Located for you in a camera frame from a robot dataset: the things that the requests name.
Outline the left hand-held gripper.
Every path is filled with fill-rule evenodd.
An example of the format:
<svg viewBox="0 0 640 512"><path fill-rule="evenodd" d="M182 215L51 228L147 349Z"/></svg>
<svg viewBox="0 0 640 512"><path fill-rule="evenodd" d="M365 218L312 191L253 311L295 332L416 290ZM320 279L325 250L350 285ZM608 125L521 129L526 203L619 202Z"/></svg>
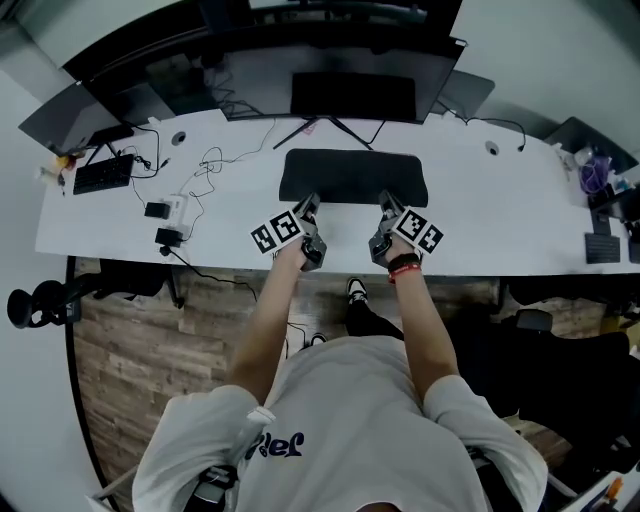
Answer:
<svg viewBox="0 0 640 512"><path fill-rule="evenodd" d="M302 240L301 251L306 258L302 271L320 269L327 246L316 222L319 206L320 196L312 192L292 209L273 216L252 230L250 236L260 254L273 255L290 242Z"/></svg>

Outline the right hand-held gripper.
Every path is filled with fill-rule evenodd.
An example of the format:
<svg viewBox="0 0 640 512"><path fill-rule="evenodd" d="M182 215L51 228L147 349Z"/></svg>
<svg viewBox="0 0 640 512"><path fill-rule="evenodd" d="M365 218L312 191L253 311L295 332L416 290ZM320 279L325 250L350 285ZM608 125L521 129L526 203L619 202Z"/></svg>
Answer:
<svg viewBox="0 0 640 512"><path fill-rule="evenodd" d="M383 217L372 238L369 251L373 263L386 263L386 253L392 245L395 234L421 255L431 255L438 247L444 234L418 211L402 203L388 190L379 194L379 205Z"/></svg>

